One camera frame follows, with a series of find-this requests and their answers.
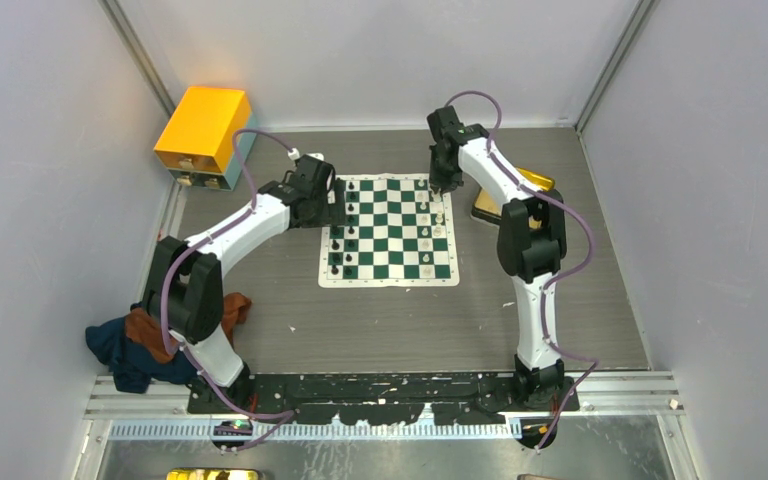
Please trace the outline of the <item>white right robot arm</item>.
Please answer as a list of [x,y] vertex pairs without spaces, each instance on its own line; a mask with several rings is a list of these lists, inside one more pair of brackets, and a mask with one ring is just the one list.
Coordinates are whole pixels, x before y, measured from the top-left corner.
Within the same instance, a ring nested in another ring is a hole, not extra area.
[[450,193],[469,176],[499,209],[496,255],[513,282],[518,315],[512,402],[531,411],[556,410],[567,391],[565,366],[550,345],[554,300],[542,294],[554,291],[548,282],[567,253],[564,213],[553,204],[559,197],[537,197],[538,186],[507,161],[488,130],[462,123],[453,106],[434,110],[427,123],[431,190]]

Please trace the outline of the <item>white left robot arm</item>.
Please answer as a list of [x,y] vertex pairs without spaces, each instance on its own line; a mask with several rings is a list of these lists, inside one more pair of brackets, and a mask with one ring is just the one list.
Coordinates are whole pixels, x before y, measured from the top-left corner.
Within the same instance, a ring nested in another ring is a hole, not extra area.
[[335,167],[320,154],[302,155],[293,164],[213,227],[185,240],[161,239],[149,269],[141,305],[158,322],[165,352],[183,354],[229,413],[245,413],[254,385],[250,367],[222,327],[225,276],[288,230],[346,222],[346,186]]

